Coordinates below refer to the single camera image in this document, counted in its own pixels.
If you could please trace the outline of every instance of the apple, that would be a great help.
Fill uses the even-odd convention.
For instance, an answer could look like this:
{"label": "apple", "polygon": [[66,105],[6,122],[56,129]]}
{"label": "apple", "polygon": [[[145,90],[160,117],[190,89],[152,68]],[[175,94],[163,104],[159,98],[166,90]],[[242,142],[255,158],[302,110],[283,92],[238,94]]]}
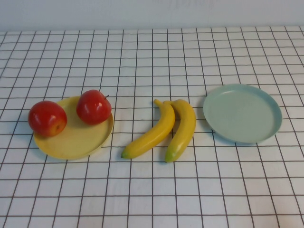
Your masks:
{"label": "apple", "polygon": [[67,114],[55,102],[40,101],[30,109],[28,123],[34,132],[42,136],[55,136],[66,127]]}
{"label": "apple", "polygon": [[88,125],[100,124],[111,115],[111,104],[98,90],[84,92],[76,106],[79,118]]}

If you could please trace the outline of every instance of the banana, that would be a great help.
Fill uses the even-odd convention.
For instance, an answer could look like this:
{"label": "banana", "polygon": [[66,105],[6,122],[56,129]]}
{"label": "banana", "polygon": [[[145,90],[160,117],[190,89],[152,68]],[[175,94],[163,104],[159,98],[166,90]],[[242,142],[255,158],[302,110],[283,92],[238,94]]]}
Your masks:
{"label": "banana", "polygon": [[185,151],[193,137],[196,116],[191,105],[185,100],[165,101],[164,104],[171,104],[180,116],[180,125],[168,146],[165,157],[166,162],[174,162]]}
{"label": "banana", "polygon": [[127,145],[122,152],[122,158],[131,159],[142,155],[164,140],[172,130],[175,122],[173,107],[168,103],[162,103],[158,99],[155,99],[154,103],[159,107],[161,112],[159,121],[147,133]]}

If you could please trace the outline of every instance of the light blue plate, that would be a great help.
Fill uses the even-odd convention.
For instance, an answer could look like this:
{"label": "light blue plate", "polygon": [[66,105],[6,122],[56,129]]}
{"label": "light blue plate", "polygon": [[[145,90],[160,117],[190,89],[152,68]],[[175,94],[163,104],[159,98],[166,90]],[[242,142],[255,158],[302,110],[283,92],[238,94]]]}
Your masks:
{"label": "light blue plate", "polygon": [[282,113],[266,92],[250,85],[221,86],[207,95],[203,112],[211,128],[236,143],[257,143],[276,134]]}

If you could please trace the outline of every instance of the table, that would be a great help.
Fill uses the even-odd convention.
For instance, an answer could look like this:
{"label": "table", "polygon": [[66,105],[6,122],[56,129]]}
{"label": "table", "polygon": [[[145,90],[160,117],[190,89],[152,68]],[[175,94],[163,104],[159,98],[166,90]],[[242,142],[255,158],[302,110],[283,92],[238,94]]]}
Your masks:
{"label": "table", "polygon": [[[303,228],[303,63],[303,26],[0,33],[0,227]],[[230,83],[278,102],[274,137],[242,146],[209,128],[204,98]],[[80,160],[43,154],[29,109],[90,89],[109,95],[110,139]],[[193,140],[175,163],[171,134],[121,159],[159,119],[155,98],[190,102]]]}

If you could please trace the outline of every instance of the plate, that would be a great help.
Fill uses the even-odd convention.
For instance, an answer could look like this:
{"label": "plate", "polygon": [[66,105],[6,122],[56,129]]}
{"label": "plate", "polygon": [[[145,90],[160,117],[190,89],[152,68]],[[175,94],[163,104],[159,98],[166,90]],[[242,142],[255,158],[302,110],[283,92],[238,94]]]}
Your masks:
{"label": "plate", "polygon": [[266,92],[250,85],[221,86],[207,95],[203,112],[210,127],[236,143],[257,143],[276,134],[282,113]]}
{"label": "plate", "polygon": [[76,113],[79,96],[58,101],[66,112],[67,125],[53,137],[34,134],[35,143],[45,154],[59,159],[79,159],[96,152],[107,140],[113,128],[113,115],[97,125],[87,125]]}

